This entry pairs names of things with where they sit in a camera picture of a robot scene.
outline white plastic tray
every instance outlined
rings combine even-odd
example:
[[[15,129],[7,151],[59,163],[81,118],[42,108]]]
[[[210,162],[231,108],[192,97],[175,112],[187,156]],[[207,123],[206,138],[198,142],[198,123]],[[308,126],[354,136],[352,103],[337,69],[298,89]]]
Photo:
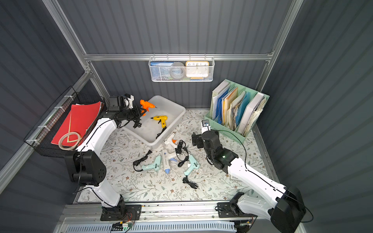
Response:
[[[181,122],[186,109],[160,95],[153,96],[149,102],[157,108],[150,108],[149,112],[147,111],[146,115],[141,117],[141,127],[134,129],[134,123],[130,122],[123,129],[147,146],[156,149]],[[167,116],[167,129],[157,139],[156,136],[162,131],[162,126],[160,123],[158,124],[158,121],[151,119],[151,117],[155,116]]]

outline table surface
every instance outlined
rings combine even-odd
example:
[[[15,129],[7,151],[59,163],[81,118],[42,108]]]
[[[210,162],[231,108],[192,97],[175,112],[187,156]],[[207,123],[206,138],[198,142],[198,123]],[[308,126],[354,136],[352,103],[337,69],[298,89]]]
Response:
[[[208,110],[187,110],[181,123],[173,130],[174,139],[185,141],[189,153],[200,164],[200,168],[192,171],[188,176],[189,180],[199,185],[198,189],[193,189],[182,182],[188,162],[185,162],[182,167],[178,167],[178,162],[170,161],[170,174],[166,174],[162,168],[158,172],[154,170],[134,171],[133,161],[144,156],[150,148],[123,129],[116,129],[108,138],[100,154],[100,158],[107,168],[106,178],[115,191],[122,194],[126,202],[218,201],[230,200],[236,192],[250,191],[253,193],[254,191],[243,182],[231,179],[228,174],[208,164],[205,151],[192,146],[191,135],[193,132],[201,133],[200,122],[207,112]],[[245,159],[245,151],[241,144],[224,135],[220,135],[220,142],[223,147],[232,150],[243,160]],[[247,151],[247,164],[268,177],[252,132],[247,136],[244,146]],[[161,145],[152,150],[153,153],[141,165],[153,163],[162,149]],[[184,159],[185,152],[179,157]],[[99,202],[99,199],[86,189],[81,192],[77,202]]]

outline blue folder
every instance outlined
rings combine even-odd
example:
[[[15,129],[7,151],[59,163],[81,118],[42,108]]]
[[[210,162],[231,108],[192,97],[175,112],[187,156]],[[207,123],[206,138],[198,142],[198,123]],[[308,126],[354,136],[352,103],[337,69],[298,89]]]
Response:
[[[241,122],[242,116],[244,115],[246,106],[250,102],[250,92],[246,92],[244,99],[242,100],[241,105],[238,108],[237,116],[236,116],[236,125],[238,126]]]

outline orange glue gun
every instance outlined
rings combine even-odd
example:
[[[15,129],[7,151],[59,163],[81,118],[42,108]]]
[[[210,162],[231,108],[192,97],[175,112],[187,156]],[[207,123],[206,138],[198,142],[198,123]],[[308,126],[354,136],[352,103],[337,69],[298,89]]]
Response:
[[[144,100],[140,100],[140,104],[142,105],[142,108],[149,111],[149,108],[157,108],[154,104],[152,103],[149,103],[148,101],[144,101]]]

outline red notebook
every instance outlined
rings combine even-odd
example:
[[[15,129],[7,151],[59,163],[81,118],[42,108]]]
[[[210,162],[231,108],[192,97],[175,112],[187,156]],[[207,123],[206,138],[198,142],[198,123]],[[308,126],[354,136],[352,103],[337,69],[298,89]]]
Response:
[[[69,132],[77,132],[81,137],[83,137],[87,129],[89,129],[97,118],[100,110],[101,102],[88,105],[71,105],[69,114],[62,123],[60,129],[57,131],[51,143],[58,145],[60,138]],[[78,137],[76,135],[71,135],[63,140],[62,145],[71,147],[76,143],[77,140]]]

